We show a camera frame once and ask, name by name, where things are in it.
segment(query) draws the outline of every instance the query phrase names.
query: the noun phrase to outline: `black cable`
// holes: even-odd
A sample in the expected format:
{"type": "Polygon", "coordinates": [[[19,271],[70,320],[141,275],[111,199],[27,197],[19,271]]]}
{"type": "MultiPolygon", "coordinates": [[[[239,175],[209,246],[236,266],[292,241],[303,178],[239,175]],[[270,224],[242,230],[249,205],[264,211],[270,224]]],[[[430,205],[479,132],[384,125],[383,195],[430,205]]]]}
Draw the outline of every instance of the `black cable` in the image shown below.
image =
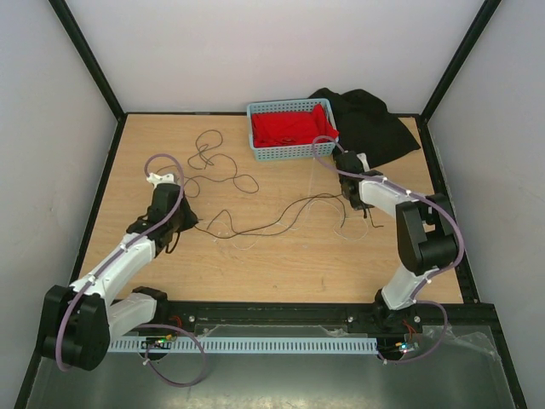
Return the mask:
{"type": "Polygon", "coordinates": [[[174,250],[176,250],[176,246],[178,245],[178,241],[180,240],[180,232],[178,232],[178,235],[176,236],[176,241],[174,242],[172,249],[169,248],[169,245],[167,245],[167,248],[164,249],[164,252],[166,254],[171,254],[174,250]]]}
{"type": "Polygon", "coordinates": [[[299,216],[301,215],[301,213],[303,212],[303,210],[315,199],[336,199],[338,200],[341,205],[342,205],[342,210],[343,210],[343,218],[342,218],[342,224],[341,224],[341,228],[344,226],[344,222],[346,221],[347,219],[347,209],[344,205],[344,203],[342,202],[342,200],[340,200],[339,198],[341,197],[342,195],[341,194],[337,194],[337,195],[333,195],[333,194],[330,194],[330,193],[320,193],[320,194],[317,194],[317,195],[314,195],[314,196],[307,196],[305,198],[302,198],[302,199],[298,199],[294,202],[292,202],[291,204],[289,204],[285,209],[284,211],[282,212],[282,214],[280,215],[280,217],[272,222],[272,223],[269,223],[265,226],[260,226],[258,228],[249,228],[249,229],[246,229],[246,230],[243,230],[241,232],[238,232],[237,230],[235,230],[234,226],[232,225],[232,216],[231,216],[231,213],[229,212],[229,210],[227,209],[224,209],[222,210],[220,213],[218,213],[216,215],[216,217],[214,217],[212,219],[212,221],[208,224],[206,230],[202,229],[202,228],[199,228],[197,226],[195,226],[195,228],[200,231],[200,232],[203,232],[203,233],[207,233],[209,234],[210,236],[213,236],[217,239],[232,239],[233,237],[236,237],[236,236],[264,236],[264,237],[272,237],[272,236],[278,236],[282,233],[285,233],[287,232],[288,230],[290,230],[293,225],[297,222],[297,219],[299,218],[299,216]],[[256,230],[262,230],[262,229],[265,229],[265,228],[269,228],[271,226],[274,226],[276,223],[280,222],[282,220],[282,218],[284,217],[285,213],[293,206],[293,205],[296,205],[297,203],[300,203],[302,201],[306,200],[307,202],[299,209],[299,211],[297,212],[297,214],[295,215],[295,219],[294,221],[288,226],[286,227],[284,230],[282,230],[281,232],[278,232],[278,233],[270,233],[270,234],[264,234],[264,233],[252,233],[256,230]],[[214,233],[211,233],[209,231],[209,228],[210,226],[212,225],[212,223],[222,214],[222,213],[226,213],[229,217],[229,224],[230,224],[230,229],[234,232],[234,234],[230,235],[230,236],[218,236],[217,234],[214,234],[214,233]]]}
{"type": "Polygon", "coordinates": [[[187,160],[187,164],[189,165],[190,168],[195,169],[195,170],[206,170],[209,166],[214,166],[215,165],[214,162],[212,162],[213,158],[223,157],[223,158],[229,159],[232,162],[232,164],[234,165],[234,167],[235,167],[234,175],[226,177],[224,179],[212,179],[210,177],[202,176],[202,175],[187,177],[186,182],[184,184],[184,187],[186,187],[188,182],[192,181],[193,183],[195,183],[195,185],[197,185],[197,189],[198,189],[197,194],[195,194],[193,196],[190,196],[190,195],[188,195],[186,193],[186,196],[188,198],[194,199],[201,193],[201,187],[200,187],[200,185],[199,185],[199,183],[197,181],[198,178],[205,179],[207,181],[217,182],[217,183],[222,183],[224,181],[232,181],[232,184],[235,186],[235,188],[237,188],[242,193],[254,194],[254,193],[259,192],[259,183],[257,182],[257,180],[252,175],[249,175],[247,173],[243,173],[241,175],[238,174],[238,165],[237,165],[237,162],[235,161],[235,159],[233,159],[229,155],[226,155],[225,153],[216,153],[216,154],[214,154],[214,155],[212,155],[210,157],[207,157],[207,156],[204,155],[206,152],[212,151],[212,150],[220,147],[221,145],[223,145],[223,134],[219,130],[206,130],[201,135],[197,136],[197,139],[195,140],[195,147],[197,148],[197,153],[195,153],[193,156],[191,156],[187,160]],[[199,146],[198,145],[199,140],[204,135],[208,134],[209,132],[215,132],[217,135],[219,135],[220,136],[220,142],[217,145],[214,145],[212,147],[210,146],[209,143],[204,143],[203,145],[199,146]],[[194,164],[192,164],[192,160],[195,159],[195,158],[200,158],[201,161],[204,163],[204,166],[203,167],[198,167],[198,166],[195,166],[194,164]],[[245,189],[241,188],[237,184],[237,179],[240,179],[241,177],[249,177],[252,180],[252,182],[254,182],[255,189],[245,190],[245,189]]]}
{"type": "Polygon", "coordinates": [[[373,228],[383,228],[384,227],[383,224],[379,224],[378,226],[375,226],[375,222],[373,222],[373,215],[371,214],[371,208],[368,207],[367,210],[369,211],[369,218],[371,219],[371,226],[373,226],[373,228]]]}

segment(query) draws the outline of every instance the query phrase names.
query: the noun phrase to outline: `red cloth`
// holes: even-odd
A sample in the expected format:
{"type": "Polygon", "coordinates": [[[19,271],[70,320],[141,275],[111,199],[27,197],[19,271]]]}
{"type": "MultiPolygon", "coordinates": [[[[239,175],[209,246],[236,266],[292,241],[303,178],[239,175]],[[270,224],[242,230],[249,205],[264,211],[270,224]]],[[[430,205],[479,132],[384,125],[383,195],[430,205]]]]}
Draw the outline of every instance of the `red cloth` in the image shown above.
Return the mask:
{"type": "Polygon", "coordinates": [[[312,112],[270,112],[252,115],[255,147],[284,147],[313,143],[316,136],[336,138],[321,105],[312,112]]]}

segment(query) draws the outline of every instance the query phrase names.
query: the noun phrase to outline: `white plastic clip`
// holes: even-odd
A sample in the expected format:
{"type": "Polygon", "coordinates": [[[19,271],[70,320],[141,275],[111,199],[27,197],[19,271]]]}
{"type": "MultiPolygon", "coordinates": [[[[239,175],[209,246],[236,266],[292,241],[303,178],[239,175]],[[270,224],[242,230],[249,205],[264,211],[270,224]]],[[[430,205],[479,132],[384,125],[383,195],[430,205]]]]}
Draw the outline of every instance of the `white plastic clip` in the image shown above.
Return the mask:
{"type": "Polygon", "coordinates": [[[176,183],[175,175],[173,173],[168,173],[167,175],[162,176],[156,175],[155,173],[150,173],[146,180],[153,185],[153,188],[157,187],[157,185],[160,185],[161,183],[176,183]]]}
{"type": "Polygon", "coordinates": [[[370,167],[369,163],[367,162],[367,155],[365,153],[358,153],[356,155],[361,162],[361,164],[364,166],[364,171],[369,172],[370,167]]]}

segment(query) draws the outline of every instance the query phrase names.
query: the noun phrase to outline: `red wire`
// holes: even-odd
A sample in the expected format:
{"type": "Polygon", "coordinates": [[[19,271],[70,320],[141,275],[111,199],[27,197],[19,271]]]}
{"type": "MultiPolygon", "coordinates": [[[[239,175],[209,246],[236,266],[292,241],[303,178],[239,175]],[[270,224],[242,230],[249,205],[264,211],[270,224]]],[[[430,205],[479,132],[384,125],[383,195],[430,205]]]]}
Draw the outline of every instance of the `red wire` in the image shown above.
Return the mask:
{"type": "Polygon", "coordinates": [[[416,330],[415,330],[414,328],[412,328],[412,331],[415,332],[415,335],[416,335],[416,338],[418,339],[418,342],[419,342],[419,343],[422,343],[422,339],[421,339],[421,337],[420,337],[420,334],[419,334],[418,332],[416,332],[416,330]]]}
{"type": "Polygon", "coordinates": [[[169,318],[170,321],[176,321],[176,324],[178,324],[178,326],[180,328],[182,328],[181,326],[181,318],[178,316],[178,315],[173,315],[169,318]]]}
{"type": "Polygon", "coordinates": [[[401,322],[407,327],[407,330],[409,330],[409,341],[412,341],[412,333],[414,332],[416,334],[416,330],[412,326],[410,326],[406,320],[403,320],[401,322]]]}

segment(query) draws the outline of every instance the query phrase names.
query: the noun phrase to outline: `black metal frame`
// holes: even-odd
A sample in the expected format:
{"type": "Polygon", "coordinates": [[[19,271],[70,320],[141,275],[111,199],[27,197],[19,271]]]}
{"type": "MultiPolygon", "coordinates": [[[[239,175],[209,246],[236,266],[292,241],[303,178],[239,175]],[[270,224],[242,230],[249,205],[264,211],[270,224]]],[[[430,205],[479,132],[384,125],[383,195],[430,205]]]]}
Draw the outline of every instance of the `black metal frame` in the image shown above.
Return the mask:
{"type": "MultiPolygon", "coordinates": [[[[113,136],[112,145],[106,165],[102,172],[100,184],[95,196],[89,221],[83,234],[80,250],[71,275],[71,281],[75,280],[83,265],[83,259],[89,245],[91,233],[95,226],[96,217],[100,208],[101,200],[106,191],[106,184],[112,170],[113,162],[123,134],[123,128],[126,124],[129,114],[176,114],[176,115],[244,115],[244,112],[124,112],[117,97],[112,91],[104,72],[100,69],[98,61],[93,55],[87,41],[81,30],[77,26],[70,9],[65,0],[49,0],[60,22],[65,27],[66,32],[72,40],[76,50],[80,54],[89,73],[95,80],[100,92],[111,108],[114,116],[118,120],[118,126],[113,136]]],[[[443,193],[448,196],[446,182],[439,165],[439,160],[433,141],[427,128],[427,123],[435,112],[437,106],[445,96],[448,88],[454,81],[457,73],[460,71],[464,61],[467,59],[473,46],[476,44],[480,34],[486,27],[496,11],[501,0],[485,0],[478,14],[469,27],[462,43],[458,47],[450,64],[447,66],[443,77],[439,81],[429,102],[424,108],[422,114],[400,114],[399,117],[414,117],[418,131],[420,132],[422,149],[426,157],[427,167],[432,180],[433,189],[436,193],[443,193]]],[[[479,294],[473,281],[471,268],[468,260],[464,257],[462,263],[456,268],[456,277],[462,293],[464,304],[446,304],[445,308],[449,315],[449,322],[452,325],[488,325],[492,331],[496,348],[502,357],[503,367],[508,379],[509,388],[513,400],[517,407],[526,407],[525,398],[519,385],[516,372],[514,370],[511,356],[508,352],[507,344],[503,336],[502,328],[492,304],[482,303],[479,300],[479,294]]],[[[373,325],[369,324],[366,317],[371,314],[372,304],[309,304],[309,303],[256,303],[256,302],[171,302],[174,312],[177,313],[184,324],[192,329],[194,323],[206,322],[213,324],[218,321],[222,324],[316,324],[316,325],[343,325],[347,331],[367,332],[374,336],[381,334],[373,325]],[[194,323],[191,323],[189,316],[195,317],[194,323]]],[[[440,325],[442,316],[437,309],[427,306],[418,306],[418,314],[425,325],[440,325]]],[[[18,400],[15,407],[26,407],[28,397],[32,390],[37,369],[41,357],[36,352],[32,355],[25,380],[21,386],[18,400]]]]}

